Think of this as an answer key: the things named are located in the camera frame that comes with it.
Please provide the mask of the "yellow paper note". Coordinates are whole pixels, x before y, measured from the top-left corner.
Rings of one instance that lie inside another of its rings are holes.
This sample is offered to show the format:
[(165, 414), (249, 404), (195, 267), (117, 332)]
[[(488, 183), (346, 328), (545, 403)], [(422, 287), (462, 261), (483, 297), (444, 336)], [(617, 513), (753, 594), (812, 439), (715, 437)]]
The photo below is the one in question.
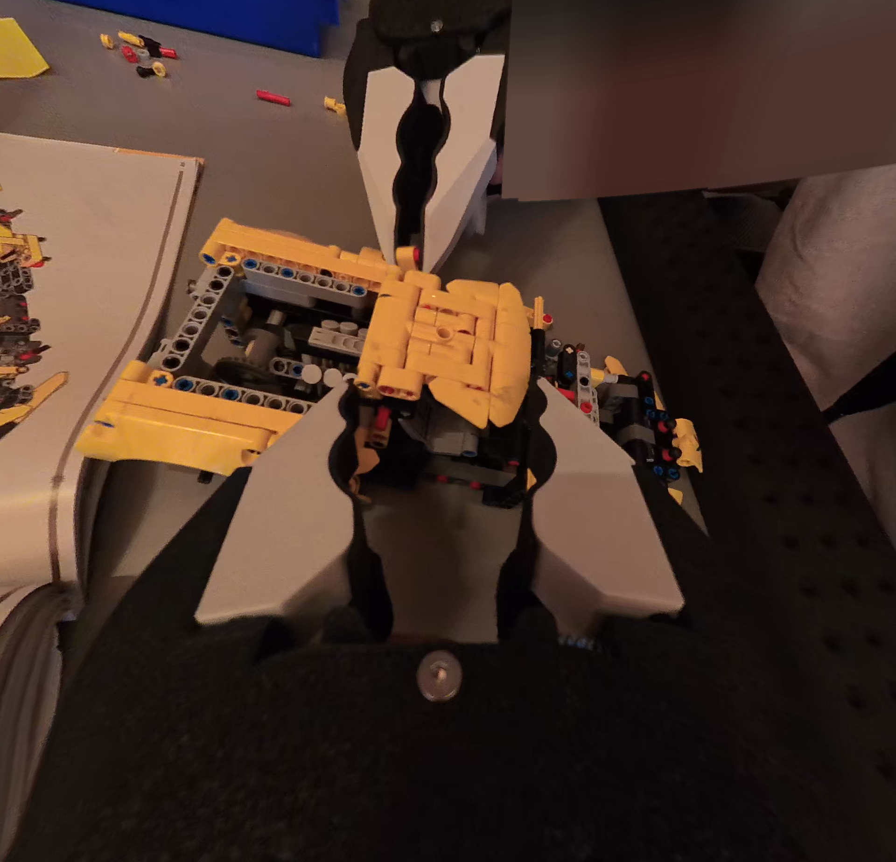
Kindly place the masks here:
[(1, 79), (29, 80), (50, 70), (50, 64), (28, 38), (17, 20), (1, 19)]

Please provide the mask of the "open instruction booklet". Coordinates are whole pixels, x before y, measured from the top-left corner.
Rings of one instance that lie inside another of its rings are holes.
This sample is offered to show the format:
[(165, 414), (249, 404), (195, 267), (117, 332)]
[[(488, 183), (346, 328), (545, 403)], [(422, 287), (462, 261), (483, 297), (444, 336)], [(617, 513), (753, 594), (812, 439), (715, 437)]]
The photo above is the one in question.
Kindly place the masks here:
[(2, 134), (2, 768), (32, 766), (102, 479), (75, 446), (164, 313), (204, 161)]

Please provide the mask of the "scattered small brick pieces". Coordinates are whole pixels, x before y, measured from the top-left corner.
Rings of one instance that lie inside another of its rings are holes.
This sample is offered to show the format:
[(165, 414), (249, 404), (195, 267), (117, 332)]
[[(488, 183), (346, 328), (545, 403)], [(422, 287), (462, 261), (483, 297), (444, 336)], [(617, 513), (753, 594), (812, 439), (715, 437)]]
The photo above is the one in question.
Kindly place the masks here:
[[(170, 77), (170, 70), (166, 63), (177, 62), (180, 59), (174, 48), (166, 47), (148, 36), (132, 34), (127, 31), (120, 30), (114, 36), (101, 32), (98, 35), (98, 41), (104, 49), (118, 51), (118, 54), (133, 67), (134, 72), (141, 79), (148, 79), (151, 76), (167, 79)], [(264, 89), (257, 89), (255, 96), (258, 100), (272, 105), (284, 107), (292, 105), (291, 98)], [(343, 118), (348, 117), (345, 104), (334, 97), (325, 96), (322, 99), (322, 106), (330, 113)]]

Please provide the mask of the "person's white shirt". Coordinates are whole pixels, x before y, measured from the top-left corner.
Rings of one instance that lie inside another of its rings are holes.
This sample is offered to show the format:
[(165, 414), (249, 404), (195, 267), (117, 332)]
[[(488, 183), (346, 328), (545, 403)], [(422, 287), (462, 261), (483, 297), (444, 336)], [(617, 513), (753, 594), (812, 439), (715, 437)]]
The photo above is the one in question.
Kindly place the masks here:
[(895, 536), (895, 166), (803, 178), (756, 289)]

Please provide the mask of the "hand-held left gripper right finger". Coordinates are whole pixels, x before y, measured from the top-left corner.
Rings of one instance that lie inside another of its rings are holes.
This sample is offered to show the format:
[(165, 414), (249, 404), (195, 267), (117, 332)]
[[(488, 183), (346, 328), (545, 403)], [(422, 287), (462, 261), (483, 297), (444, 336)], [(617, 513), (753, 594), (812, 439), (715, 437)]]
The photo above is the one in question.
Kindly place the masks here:
[(607, 617), (675, 617), (685, 598), (629, 454), (543, 377), (524, 399), (524, 495), (498, 577), (498, 639), (529, 610), (592, 637)]

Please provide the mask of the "yellow toy brick car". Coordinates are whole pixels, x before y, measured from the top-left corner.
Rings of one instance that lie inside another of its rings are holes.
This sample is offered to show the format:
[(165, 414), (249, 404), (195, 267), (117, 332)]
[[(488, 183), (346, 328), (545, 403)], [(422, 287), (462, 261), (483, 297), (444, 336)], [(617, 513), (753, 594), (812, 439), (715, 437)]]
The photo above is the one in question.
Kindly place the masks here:
[(408, 488), (428, 475), (511, 508), (524, 493), (522, 407), (543, 377), (679, 503), (682, 475), (703, 472), (693, 422), (671, 415), (649, 372), (594, 366), (582, 344), (533, 330), (533, 304), (509, 282), (443, 285), (372, 248), (229, 218), (200, 258), (185, 319), (125, 366), (76, 443), (85, 458), (228, 476), (352, 382), (357, 495), (368, 473)]

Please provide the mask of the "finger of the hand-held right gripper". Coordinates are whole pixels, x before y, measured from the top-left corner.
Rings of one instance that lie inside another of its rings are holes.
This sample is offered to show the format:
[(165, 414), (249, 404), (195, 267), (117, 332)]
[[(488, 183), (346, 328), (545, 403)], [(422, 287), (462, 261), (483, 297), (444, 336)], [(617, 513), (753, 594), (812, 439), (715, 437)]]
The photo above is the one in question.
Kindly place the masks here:
[(465, 234), (482, 234), (487, 186), (497, 167), (492, 125), (505, 55), (478, 54), (442, 81), (443, 143), (434, 155), (434, 185), (423, 208), (421, 269), (435, 273)]
[(380, 249), (396, 259), (420, 230), (418, 84), (396, 66), (368, 73), (357, 158)]

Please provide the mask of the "black perforated mat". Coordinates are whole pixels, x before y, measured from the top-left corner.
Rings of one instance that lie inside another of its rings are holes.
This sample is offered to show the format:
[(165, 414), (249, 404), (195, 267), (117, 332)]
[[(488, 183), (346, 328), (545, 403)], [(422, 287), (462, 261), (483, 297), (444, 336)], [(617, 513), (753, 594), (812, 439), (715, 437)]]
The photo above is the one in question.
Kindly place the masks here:
[(894, 548), (699, 191), (599, 200), (703, 456), (713, 617), (754, 772), (811, 860), (894, 860)]

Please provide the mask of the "grey desk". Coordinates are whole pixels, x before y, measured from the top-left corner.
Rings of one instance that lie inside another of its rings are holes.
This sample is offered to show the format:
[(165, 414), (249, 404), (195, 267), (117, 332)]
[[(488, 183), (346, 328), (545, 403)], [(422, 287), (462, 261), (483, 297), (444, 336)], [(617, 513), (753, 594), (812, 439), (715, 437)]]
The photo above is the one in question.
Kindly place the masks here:
[[(204, 171), (185, 234), (165, 327), (186, 310), (186, 282), (223, 217), (351, 251), (376, 244), (349, 129), (322, 106), (342, 99), (344, 59), (368, 0), (344, 0), (322, 58), (265, 49), (50, 0), (2, 0), (52, 66), (2, 89), (2, 131), (137, 151), (191, 155)], [(180, 57), (170, 77), (141, 79), (101, 32), (156, 39)], [(262, 89), (291, 98), (260, 101)], [(600, 362), (656, 372), (595, 201), (489, 204), (487, 230), (458, 245), (445, 280), (509, 281), (543, 296), (553, 334)], [(494, 642), (496, 580), (518, 510), (484, 506), (468, 488), (425, 480), (418, 491), (375, 487), (365, 517), (383, 557), (396, 637)]]

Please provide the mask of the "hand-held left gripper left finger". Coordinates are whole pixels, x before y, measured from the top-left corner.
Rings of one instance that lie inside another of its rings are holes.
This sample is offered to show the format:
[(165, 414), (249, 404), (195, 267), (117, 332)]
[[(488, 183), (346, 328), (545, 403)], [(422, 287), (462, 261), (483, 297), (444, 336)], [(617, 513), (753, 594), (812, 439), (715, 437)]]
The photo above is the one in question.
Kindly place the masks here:
[(278, 617), (309, 640), (348, 607), (375, 640), (390, 636), (384, 567), (350, 491), (359, 424), (360, 396), (344, 383), (260, 455), (196, 609), (199, 623)]

